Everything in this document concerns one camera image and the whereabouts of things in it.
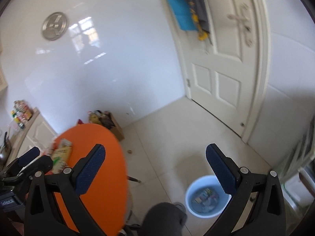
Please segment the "white framed glass cabinet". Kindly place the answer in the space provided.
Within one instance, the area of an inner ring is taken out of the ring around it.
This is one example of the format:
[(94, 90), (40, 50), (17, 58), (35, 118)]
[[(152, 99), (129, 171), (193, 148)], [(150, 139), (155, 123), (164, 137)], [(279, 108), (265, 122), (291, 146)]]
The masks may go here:
[(283, 191), (287, 230), (290, 231), (314, 202), (314, 118), (275, 171)]

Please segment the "round metal wall plate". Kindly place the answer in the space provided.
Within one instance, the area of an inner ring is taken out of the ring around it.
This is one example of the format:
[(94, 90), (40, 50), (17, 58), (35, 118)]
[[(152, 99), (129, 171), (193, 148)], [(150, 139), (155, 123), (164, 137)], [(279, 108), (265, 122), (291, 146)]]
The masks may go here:
[(42, 36), (48, 41), (58, 40), (68, 29), (69, 19), (62, 12), (50, 14), (43, 22)]

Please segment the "person's dark trouser leg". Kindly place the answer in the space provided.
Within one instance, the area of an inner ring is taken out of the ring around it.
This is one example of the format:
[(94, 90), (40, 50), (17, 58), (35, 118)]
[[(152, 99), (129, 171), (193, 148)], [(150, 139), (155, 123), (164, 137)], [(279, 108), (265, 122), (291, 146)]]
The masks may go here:
[(182, 236), (187, 214), (169, 202), (153, 206), (146, 214), (138, 235)]

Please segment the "round orange table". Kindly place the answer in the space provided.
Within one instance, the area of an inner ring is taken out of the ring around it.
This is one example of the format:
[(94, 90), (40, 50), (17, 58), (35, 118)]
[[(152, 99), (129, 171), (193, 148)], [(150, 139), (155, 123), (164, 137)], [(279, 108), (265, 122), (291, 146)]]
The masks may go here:
[(92, 218), (107, 235), (117, 235), (125, 224), (127, 211), (127, 168), (122, 148), (115, 135), (97, 124), (74, 126), (55, 139), (56, 148), (62, 139), (72, 143), (68, 166), (73, 167), (96, 144), (104, 146), (105, 161), (87, 193), (80, 196)]

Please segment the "grey slipper shoe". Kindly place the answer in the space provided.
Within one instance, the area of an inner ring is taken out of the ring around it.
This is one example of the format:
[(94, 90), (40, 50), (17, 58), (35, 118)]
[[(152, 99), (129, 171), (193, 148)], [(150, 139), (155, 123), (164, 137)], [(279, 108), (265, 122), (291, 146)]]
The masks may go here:
[(181, 202), (174, 202), (173, 205), (186, 214), (186, 208)]

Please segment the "condiment bottles group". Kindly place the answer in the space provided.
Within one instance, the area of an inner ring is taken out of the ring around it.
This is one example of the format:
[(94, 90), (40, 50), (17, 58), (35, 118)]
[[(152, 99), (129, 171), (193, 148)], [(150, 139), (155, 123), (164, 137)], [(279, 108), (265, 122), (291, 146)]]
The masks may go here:
[(16, 100), (13, 104), (11, 116), (19, 128), (24, 129), (32, 118), (33, 111), (24, 100)]

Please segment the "brown cardboard box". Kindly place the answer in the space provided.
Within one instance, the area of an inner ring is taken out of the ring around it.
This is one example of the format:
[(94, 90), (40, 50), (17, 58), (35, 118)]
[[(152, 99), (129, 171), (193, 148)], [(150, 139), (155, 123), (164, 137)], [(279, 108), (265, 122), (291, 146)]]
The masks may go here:
[(108, 130), (110, 130), (115, 137), (118, 139), (118, 141), (124, 140), (124, 134), (122, 131), (122, 128), (109, 111), (89, 111), (89, 123), (101, 125)]

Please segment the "white panelled door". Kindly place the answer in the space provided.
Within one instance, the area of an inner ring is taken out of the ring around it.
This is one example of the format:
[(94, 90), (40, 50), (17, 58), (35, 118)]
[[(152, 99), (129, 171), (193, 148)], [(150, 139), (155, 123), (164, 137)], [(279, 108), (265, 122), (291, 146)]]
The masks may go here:
[[(161, 0), (176, 45), (186, 96), (248, 142), (258, 120), (269, 77), (270, 24), (265, 0), (204, 0), (210, 37), (183, 31), (167, 0)], [(245, 44), (240, 5), (250, 7), (254, 45)]]

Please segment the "yellow green snack wrapper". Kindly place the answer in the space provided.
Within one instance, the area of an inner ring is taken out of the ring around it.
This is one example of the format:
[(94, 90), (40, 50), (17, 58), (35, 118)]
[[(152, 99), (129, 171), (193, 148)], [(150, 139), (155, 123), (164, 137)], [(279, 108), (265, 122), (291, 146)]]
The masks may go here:
[(53, 167), (51, 169), (52, 174), (61, 173), (66, 167), (68, 160), (72, 152), (72, 142), (62, 138), (58, 147), (53, 151), (51, 159), (53, 161)]

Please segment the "light blue plastic bucket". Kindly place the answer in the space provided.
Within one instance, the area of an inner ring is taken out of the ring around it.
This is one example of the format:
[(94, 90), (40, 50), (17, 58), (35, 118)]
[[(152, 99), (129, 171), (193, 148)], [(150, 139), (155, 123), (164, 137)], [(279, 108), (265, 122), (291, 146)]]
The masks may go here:
[(219, 216), (231, 199), (225, 193), (215, 175), (198, 178), (190, 184), (185, 193), (185, 204), (188, 211), (199, 218)]

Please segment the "cream kitchen base cabinet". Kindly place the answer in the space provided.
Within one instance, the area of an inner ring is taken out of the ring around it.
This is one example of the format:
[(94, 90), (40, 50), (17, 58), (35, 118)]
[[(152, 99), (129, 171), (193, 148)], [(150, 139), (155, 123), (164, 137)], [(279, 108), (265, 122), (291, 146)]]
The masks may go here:
[(16, 157), (22, 156), (32, 147), (38, 147), (40, 151), (46, 150), (57, 136), (40, 111), (34, 108), (33, 112), (25, 128), (10, 138), (12, 150), (5, 165), (11, 163)]

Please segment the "blue cloth hanging on door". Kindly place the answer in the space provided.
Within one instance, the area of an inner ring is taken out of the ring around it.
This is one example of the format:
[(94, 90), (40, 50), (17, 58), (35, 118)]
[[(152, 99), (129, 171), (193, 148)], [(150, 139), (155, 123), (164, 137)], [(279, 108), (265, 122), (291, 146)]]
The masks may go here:
[(167, 0), (177, 23), (183, 31), (196, 31), (197, 28), (193, 23), (190, 7), (185, 0)]

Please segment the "grey and yellow hanging apron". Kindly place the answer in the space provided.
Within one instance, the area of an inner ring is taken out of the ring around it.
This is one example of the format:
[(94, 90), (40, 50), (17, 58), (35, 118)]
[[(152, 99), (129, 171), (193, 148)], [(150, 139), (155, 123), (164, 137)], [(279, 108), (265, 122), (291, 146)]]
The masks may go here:
[(198, 39), (205, 41), (210, 37), (210, 26), (204, 0), (185, 0), (190, 8), (192, 21), (198, 32)]

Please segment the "red packaging box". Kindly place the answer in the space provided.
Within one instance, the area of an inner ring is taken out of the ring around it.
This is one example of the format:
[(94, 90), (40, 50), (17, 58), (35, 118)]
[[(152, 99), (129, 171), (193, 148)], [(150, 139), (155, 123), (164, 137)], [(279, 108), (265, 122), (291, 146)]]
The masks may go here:
[(83, 125), (84, 122), (83, 122), (81, 119), (79, 119), (76, 124), (77, 124), (77, 125)]

